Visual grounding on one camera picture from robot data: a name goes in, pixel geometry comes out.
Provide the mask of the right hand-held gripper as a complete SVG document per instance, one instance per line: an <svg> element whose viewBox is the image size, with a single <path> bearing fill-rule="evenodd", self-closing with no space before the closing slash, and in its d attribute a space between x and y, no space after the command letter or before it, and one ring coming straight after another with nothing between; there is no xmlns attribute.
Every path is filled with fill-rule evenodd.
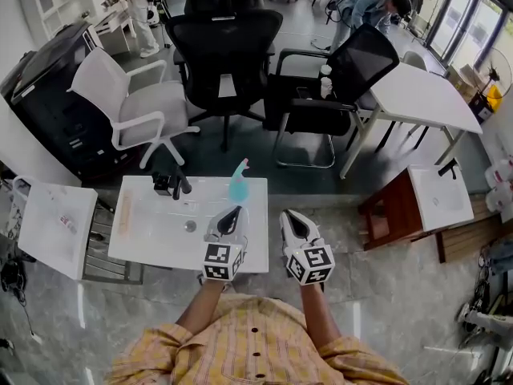
<svg viewBox="0 0 513 385"><path fill-rule="evenodd" d="M292 209L280 214L281 235L284 244L285 268L301 286L324 283L335 267L330 245L319 245L317 225L306 215ZM313 245L300 242L315 242Z"/></svg>

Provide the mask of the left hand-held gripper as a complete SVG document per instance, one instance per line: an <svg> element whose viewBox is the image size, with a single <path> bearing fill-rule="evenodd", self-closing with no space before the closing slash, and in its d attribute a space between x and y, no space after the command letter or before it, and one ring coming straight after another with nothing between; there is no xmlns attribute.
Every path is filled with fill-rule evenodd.
<svg viewBox="0 0 513 385"><path fill-rule="evenodd" d="M202 274L205 279L222 282L234 279L244 263L248 228L248 210L240 205L225 209L210 220L204 235Z"/></svg>

